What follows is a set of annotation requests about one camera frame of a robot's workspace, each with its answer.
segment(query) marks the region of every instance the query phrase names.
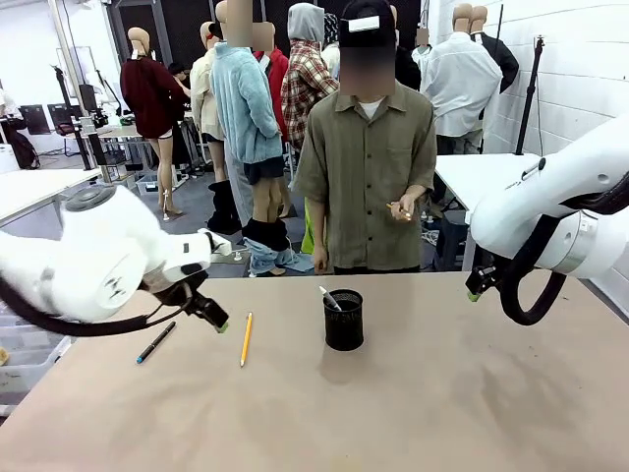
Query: light blue hoodie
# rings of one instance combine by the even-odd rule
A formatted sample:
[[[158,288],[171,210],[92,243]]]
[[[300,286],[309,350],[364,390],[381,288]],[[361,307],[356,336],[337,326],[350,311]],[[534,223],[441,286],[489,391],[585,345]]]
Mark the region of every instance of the light blue hoodie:
[[[268,80],[247,47],[214,46],[210,73],[218,119],[234,157],[245,164],[281,157],[282,139]]]

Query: black boots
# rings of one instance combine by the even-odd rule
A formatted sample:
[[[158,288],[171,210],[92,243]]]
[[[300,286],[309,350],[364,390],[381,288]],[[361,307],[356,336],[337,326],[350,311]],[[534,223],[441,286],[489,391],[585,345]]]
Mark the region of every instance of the black boots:
[[[214,214],[207,222],[207,229],[220,234],[234,234],[241,229],[236,204],[229,180],[215,182],[209,186],[214,192]]]
[[[286,225],[281,219],[277,219],[274,223],[263,223],[252,218],[243,228],[243,237],[261,243],[277,253],[286,251],[290,247]]]

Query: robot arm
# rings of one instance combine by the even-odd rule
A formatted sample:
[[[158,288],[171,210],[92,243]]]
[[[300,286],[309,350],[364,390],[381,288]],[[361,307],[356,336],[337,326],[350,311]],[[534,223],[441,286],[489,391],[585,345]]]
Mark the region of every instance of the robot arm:
[[[533,325],[566,275],[591,278],[614,266],[629,241],[627,129],[629,115],[607,122],[478,204],[472,237],[494,255],[494,264],[476,267],[468,279],[474,300],[495,286],[507,316]],[[518,284],[534,267],[552,275],[538,303],[524,312]]]
[[[18,315],[77,336],[128,332],[148,327],[150,320],[101,322],[141,288],[162,304],[182,306],[182,311],[208,320],[217,330],[225,327],[227,315],[197,288],[211,262],[231,254],[229,241],[209,231],[167,234],[124,187],[78,192],[66,202],[62,219],[61,241],[0,232],[0,295]]]

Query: black jacket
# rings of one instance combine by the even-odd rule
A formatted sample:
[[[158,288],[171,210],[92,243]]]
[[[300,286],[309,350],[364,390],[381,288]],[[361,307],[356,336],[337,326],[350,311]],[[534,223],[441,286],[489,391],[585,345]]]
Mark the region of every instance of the black jacket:
[[[420,68],[411,57],[411,53],[401,46],[395,51],[395,79],[403,86],[420,91],[422,84]]]
[[[513,84],[513,81],[515,81],[518,71],[520,70],[520,64],[518,64],[517,59],[500,39],[487,36],[484,32],[481,33],[481,38],[483,40],[483,46],[502,71],[500,93],[503,93]]]

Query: pen holder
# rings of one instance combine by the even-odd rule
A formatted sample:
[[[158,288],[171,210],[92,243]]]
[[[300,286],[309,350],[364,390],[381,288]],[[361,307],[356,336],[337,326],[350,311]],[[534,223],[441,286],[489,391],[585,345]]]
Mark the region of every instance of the pen holder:
[[[352,290],[334,290],[330,295],[341,311],[334,310],[323,299],[325,343],[337,351],[353,351],[364,341],[363,297]]]

